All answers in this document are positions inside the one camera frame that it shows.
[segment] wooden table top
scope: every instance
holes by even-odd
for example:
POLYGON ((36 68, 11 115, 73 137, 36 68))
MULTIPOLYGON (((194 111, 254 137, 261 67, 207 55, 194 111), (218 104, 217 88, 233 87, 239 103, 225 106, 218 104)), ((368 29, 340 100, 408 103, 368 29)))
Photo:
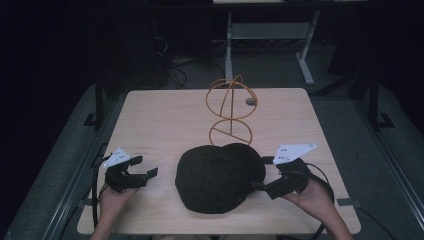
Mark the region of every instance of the wooden table top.
MULTIPOLYGON (((220 107, 225 90, 213 90, 209 96, 212 109, 220 107)), ((253 89, 258 107, 242 119, 253 132, 251 146, 261 156, 273 156, 279 144, 315 143, 316 149, 302 156, 305 162, 321 168, 327 175, 336 199, 349 198, 334 162, 328 143, 307 93, 300 88, 253 89)), ((181 155, 194 147, 209 145, 209 130, 221 120, 205 103, 208 90, 133 91, 127 96, 110 139, 106 155, 118 147, 129 155, 143 156, 141 164, 129 167, 130 173, 146 173, 158 167, 155 178, 131 199, 118 219, 113 232, 125 234, 297 234, 314 233, 320 223, 292 203, 271 200, 265 192, 254 192, 240 206, 225 214, 200 214, 183 205, 175 187, 175 176, 181 155)), ((235 90, 234 113, 244 115, 252 110, 245 103, 249 95, 235 90)), ((245 129, 235 131, 245 134, 245 129)), ((216 145, 233 141, 215 134, 216 145)), ((279 178, 278 169, 266 166, 265 183, 279 178)), ((101 168, 98 189, 103 185, 101 168)), ((350 231, 360 231, 352 206, 336 208, 350 231)), ((86 206, 78 231, 93 231, 91 207, 86 206)))

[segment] gold wire hat stand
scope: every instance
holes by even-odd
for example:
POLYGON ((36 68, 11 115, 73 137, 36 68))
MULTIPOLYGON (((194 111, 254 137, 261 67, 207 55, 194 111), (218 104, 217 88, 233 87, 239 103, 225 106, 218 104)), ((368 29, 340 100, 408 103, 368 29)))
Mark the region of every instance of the gold wire hat stand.
POLYGON ((241 75, 237 75, 233 80, 228 81, 227 79, 218 79, 216 81, 214 81, 210 87, 209 87, 209 91, 206 94, 206 106, 208 107, 209 111, 211 111, 213 114, 215 114, 216 116, 222 118, 222 120, 216 122, 211 129, 209 130, 209 141, 212 145, 215 145, 213 140, 212 140, 212 132, 213 131, 217 131, 220 132, 222 134, 228 135, 230 137, 233 137, 235 139, 238 139, 242 142, 245 142, 246 144, 250 145, 250 143, 252 143, 252 139, 253 139, 253 133, 251 128, 242 120, 243 118, 246 118, 248 116, 250 116, 257 108, 258 106, 258 98, 256 97, 256 94, 252 91, 252 89, 250 89, 249 87, 247 87, 246 85, 243 84, 243 78, 241 75), (227 91, 225 92, 224 98, 222 99, 222 103, 221 103, 221 107, 220 107, 220 111, 219 113, 214 111, 210 104, 209 104, 209 95, 212 92, 212 90, 215 89, 223 89, 226 86, 228 86, 227 91), (241 116, 241 117, 235 117, 234 115, 234 96, 235 96, 235 88, 236 87, 241 87, 243 89, 245 89, 251 96, 250 102, 253 104, 254 108, 248 112, 247 114, 241 116), (230 115, 229 116, 224 116, 223 115, 223 110, 224 110, 224 105, 225 102, 227 101, 228 95, 231 92, 231 102, 230 102, 230 115), (220 125, 223 122, 229 122, 230 123, 230 128, 229 130, 225 131, 222 129, 219 129, 217 126, 220 125), (249 132, 249 137, 248 138, 243 138, 243 137, 239 137, 236 136, 233 132, 233 123, 234 122, 238 122, 240 124, 242 124, 249 132))

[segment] black cap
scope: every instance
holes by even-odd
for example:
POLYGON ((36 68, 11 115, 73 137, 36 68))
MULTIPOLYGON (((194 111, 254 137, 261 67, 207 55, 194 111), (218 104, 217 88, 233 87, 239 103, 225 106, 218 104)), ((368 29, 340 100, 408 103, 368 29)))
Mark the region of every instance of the black cap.
POLYGON ((177 167, 175 186, 184 205, 199 213, 226 213, 263 182, 265 166, 250 146, 200 146, 185 152, 177 167))

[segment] beret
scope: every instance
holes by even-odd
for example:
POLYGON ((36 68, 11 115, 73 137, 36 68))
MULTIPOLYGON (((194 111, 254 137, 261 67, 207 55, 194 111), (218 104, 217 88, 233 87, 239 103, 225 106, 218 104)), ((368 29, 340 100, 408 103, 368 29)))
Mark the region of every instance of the beret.
POLYGON ((254 192, 250 182, 262 182, 265 166, 250 146, 205 145, 185 152, 178 163, 175 186, 187 209, 226 213, 254 192))

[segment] human arm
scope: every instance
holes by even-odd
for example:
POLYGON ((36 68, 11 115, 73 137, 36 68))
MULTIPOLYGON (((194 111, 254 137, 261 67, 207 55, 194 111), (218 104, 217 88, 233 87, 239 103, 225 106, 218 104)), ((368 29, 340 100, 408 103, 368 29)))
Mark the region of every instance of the human arm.
POLYGON ((109 238, 116 219, 139 188, 125 189, 122 193, 118 193, 107 185, 104 185, 102 190, 103 192, 101 191, 102 194, 99 198, 100 217, 91 235, 91 240, 106 240, 109 238))
POLYGON ((323 186, 315 180, 310 179, 303 192, 299 194, 289 193, 282 198, 294 203, 307 214, 319 220, 333 239, 353 239, 330 196, 323 186))

